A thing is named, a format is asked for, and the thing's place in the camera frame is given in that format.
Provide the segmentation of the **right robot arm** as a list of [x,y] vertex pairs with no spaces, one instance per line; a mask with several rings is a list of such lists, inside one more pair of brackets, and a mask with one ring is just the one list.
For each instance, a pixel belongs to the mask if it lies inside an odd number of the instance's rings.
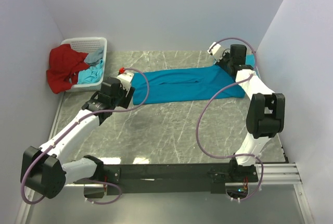
[[258,77],[255,68],[246,64],[245,45],[232,44],[226,50],[217,44],[211,53],[215,63],[235,79],[250,99],[246,117],[247,135],[235,153],[237,164],[228,169],[230,179],[239,182],[247,175],[245,166],[254,165],[266,143],[282,132],[285,96],[269,89]]

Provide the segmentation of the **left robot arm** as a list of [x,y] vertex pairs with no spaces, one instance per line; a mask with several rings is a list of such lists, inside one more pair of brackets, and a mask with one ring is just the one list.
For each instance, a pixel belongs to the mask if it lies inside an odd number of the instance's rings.
[[133,77],[133,73],[125,72],[116,78],[106,78],[100,90],[56,136],[38,148],[30,146],[24,151],[20,178],[22,196],[29,188],[51,199],[67,184],[83,179],[99,183],[105,179],[104,163],[100,159],[92,155],[69,163],[66,159],[113,112],[118,112],[120,107],[128,110],[135,91]]

